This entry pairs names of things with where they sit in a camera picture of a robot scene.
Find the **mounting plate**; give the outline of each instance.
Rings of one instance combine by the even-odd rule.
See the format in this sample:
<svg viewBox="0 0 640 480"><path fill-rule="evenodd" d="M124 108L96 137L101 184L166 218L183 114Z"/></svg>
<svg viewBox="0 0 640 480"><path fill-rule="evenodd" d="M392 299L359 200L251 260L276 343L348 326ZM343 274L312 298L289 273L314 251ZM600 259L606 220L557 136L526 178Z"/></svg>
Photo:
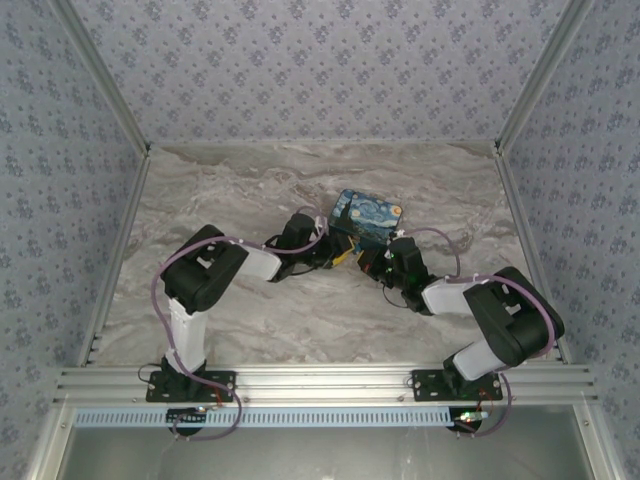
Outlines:
<svg viewBox="0 0 640 480"><path fill-rule="evenodd" d="M197 375L205 380L211 380L212 382L226 385L232 390L235 390L236 388L237 374L234 371L206 370L198 372ZM207 385L201 385L201 388L197 389L193 396L189 396L189 389L187 388L189 382L193 381L188 380L184 388L176 388L172 377L161 370L155 371L149 377L146 400L149 403L215 403L218 401L219 394L219 398L222 403L233 402L233 398L229 393L222 389L218 389L218 392L216 393L215 389Z"/></svg>
<svg viewBox="0 0 640 480"><path fill-rule="evenodd" d="M502 400L502 387L497 374L480 377L469 385L465 393L456 395L445 381L443 373L442 369L413 370L411 372L413 399L416 402L486 401L489 399L480 393L480 390L484 390L492 400Z"/></svg>

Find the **floral wallpaper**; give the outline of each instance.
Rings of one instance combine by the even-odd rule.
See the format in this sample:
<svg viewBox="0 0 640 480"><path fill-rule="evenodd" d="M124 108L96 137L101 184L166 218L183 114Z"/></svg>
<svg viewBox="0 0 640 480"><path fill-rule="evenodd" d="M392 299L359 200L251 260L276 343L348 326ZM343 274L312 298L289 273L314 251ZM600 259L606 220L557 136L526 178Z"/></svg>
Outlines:
<svg viewBox="0 0 640 480"><path fill-rule="evenodd" d="M0 2L0 479L73 365L137 158L44 0Z"/></svg>
<svg viewBox="0 0 640 480"><path fill-rule="evenodd" d="M597 0L509 153L578 362L640 478L640 4Z"/></svg>
<svg viewBox="0 0 640 480"><path fill-rule="evenodd" d="M565 0L76 0L151 142L493 139Z"/></svg>

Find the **patterned wall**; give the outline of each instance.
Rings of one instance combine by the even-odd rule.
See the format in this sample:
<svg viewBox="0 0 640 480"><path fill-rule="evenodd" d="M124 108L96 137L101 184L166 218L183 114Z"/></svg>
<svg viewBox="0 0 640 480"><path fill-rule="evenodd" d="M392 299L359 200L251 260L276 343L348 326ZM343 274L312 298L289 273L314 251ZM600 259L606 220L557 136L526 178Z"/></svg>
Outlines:
<svg viewBox="0 0 640 480"><path fill-rule="evenodd" d="M509 154L576 360L640 478L640 4L597 0Z"/></svg>
<svg viewBox="0 0 640 480"><path fill-rule="evenodd" d="M0 2L0 478L74 364L137 159L44 0Z"/></svg>
<svg viewBox="0 0 640 480"><path fill-rule="evenodd" d="M76 0L145 137L492 139L565 0Z"/></svg>

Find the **gray marble table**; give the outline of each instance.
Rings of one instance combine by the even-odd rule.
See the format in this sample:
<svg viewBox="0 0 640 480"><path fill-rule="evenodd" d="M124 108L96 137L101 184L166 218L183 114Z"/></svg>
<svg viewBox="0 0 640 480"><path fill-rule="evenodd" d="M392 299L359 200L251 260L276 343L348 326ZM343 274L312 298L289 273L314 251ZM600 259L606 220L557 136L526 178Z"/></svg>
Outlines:
<svg viewBox="0 0 640 480"><path fill-rule="evenodd" d="M96 363L139 365L163 355L166 338L149 301L151 277L202 225L265 241L301 205L318 205L328 214L345 188L402 205L404 228L448 232L462 254L463 274L511 264L528 275L494 161L472 148L154 148ZM433 273L454 271L442 239L423 234L417 240ZM396 291L388 294L402 302ZM481 336L471 318L425 317L388 304L354 257L279 284L236 277L210 310L207 333L209 362L224 364L439 362Z"/></svg>

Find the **marble surface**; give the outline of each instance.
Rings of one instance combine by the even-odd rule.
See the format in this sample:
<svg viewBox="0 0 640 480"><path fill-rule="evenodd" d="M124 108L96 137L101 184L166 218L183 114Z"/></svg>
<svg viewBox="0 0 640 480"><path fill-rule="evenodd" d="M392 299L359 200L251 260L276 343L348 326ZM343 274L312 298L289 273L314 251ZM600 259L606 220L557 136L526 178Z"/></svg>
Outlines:
<svg viewBox="0 0 640 480"><path fill-rule="evenodd" d="M154 148L109 317L94 360L158 360L166 338L149 301L157 266L203 224L265 241L301 205L327 214L345 188L402 205L401 227L450 234L463 274L524 255L490 155L446 144ZM425 264L455 270L446 243L417 238ZM402 302L392 290L389 297ZM210 363L440 362L481 337L472 318L426 317L388 304L355 257L278 284L238 276L209 312Z"/></svg>

